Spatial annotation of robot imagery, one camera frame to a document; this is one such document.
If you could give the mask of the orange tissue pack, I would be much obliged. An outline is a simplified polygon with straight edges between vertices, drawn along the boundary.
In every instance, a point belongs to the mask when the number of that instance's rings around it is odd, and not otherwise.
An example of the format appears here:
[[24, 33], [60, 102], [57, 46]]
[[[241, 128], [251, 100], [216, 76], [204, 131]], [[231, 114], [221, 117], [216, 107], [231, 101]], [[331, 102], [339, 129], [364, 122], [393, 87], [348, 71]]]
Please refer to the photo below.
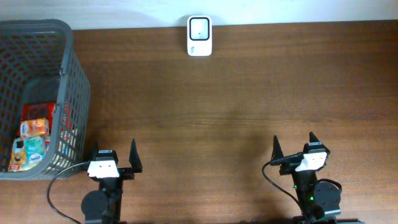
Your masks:
[[47, 137], [49, 135], [49, 122], [45, 118], [22, 121], [20, 124], [20, 136], [22, 139], [36, 136]]

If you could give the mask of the teal tissue pack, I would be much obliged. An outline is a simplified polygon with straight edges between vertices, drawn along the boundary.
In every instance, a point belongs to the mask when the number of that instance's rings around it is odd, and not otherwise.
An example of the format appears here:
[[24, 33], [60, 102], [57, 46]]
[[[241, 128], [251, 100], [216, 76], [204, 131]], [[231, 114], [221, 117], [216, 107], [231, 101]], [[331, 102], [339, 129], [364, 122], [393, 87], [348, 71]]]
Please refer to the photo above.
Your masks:
[[42, 136], [24, 139], [24, 147], [28, 164], [36, 164], [44, 159], [46, 145]]

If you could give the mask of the red snack bag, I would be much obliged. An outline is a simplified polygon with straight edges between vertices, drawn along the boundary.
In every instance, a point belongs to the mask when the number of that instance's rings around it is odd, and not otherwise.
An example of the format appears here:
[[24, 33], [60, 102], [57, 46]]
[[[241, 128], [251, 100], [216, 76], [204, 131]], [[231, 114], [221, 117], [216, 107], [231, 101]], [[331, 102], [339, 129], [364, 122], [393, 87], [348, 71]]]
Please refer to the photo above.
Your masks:
[[46, 118], [49, 122], [49, 129], [51, 129], [53, 116], [56, 112], [55, 105], [56, 102], [25, 104], [22, 107], [21, 121]]

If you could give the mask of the cream wet wipes pack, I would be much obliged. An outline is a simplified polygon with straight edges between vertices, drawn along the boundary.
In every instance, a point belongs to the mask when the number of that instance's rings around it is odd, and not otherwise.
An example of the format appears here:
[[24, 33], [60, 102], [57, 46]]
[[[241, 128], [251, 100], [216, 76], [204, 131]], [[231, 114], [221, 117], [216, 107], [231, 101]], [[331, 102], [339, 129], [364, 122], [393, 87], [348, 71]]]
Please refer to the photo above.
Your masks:
[[29, 157], [24, 146], [24, 140], [17, 138], [12, 144], [9, 172], [22, 172], [29, 170]]

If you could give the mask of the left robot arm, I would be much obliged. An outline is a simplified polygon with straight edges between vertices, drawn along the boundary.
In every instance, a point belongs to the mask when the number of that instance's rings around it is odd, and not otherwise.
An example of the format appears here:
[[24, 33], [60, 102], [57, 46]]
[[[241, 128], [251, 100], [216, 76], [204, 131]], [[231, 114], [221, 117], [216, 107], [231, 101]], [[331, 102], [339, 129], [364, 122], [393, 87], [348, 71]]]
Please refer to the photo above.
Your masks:
[[129, 167], [118, 167], [116, 151], [100, 150], [95, 144], [86, 171], [92, 180], [99, 183], [99, 187], [87, 193], [81, 202], [85, 223], [119, 224], [122, 222], [123, 182], [133, 180], [135, 175], [143, 170], [135, 140], [131, 142], [129, 163]]

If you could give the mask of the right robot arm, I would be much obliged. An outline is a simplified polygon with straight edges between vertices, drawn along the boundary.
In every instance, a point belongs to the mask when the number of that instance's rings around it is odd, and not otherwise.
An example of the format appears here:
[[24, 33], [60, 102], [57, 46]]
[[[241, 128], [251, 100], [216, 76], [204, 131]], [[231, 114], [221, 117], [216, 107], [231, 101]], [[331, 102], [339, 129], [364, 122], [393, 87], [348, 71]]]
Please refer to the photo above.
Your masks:
[[319, 179], [316, 172], [326, 166], [330, 150], [314, 135], [309, 133], [309, 142], [303, 151], [289, 156], [282, 152], [277, 136], [273, 137], [271, 160], [262, 167], [266, 176], [267, 166], [278, 166], [280, 175], [291, 175], [296, 196], [288, 193], [272, 180], [269, 183], [291, 197], [298, 205], [301, 215], [293, 217], [293, 223], [361, 223], [358, 219], [337, 219], [341, 214], [342, 185], [331, 179]]

